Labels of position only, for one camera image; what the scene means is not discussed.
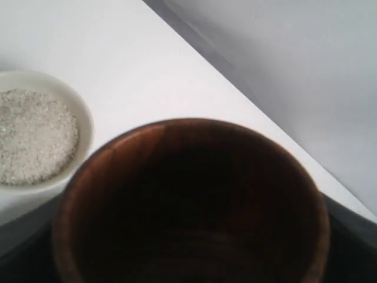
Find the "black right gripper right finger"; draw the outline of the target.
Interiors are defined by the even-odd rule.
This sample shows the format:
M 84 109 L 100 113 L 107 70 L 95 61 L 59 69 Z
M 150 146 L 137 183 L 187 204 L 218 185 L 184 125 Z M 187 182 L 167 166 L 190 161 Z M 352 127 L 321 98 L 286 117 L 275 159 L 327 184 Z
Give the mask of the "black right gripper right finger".
M 324 195 L 330 220 L 330 250 L 322 281 L 376 280 L 376 223 Z

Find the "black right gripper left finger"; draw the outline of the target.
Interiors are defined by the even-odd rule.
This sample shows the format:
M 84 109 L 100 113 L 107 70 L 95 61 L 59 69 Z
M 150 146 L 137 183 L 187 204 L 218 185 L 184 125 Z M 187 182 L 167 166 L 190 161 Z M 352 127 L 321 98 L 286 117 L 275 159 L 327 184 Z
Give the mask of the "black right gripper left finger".
M 52 219 L 62 196 L 1 226 L 1 282 L 61 282 L 52 256 Z

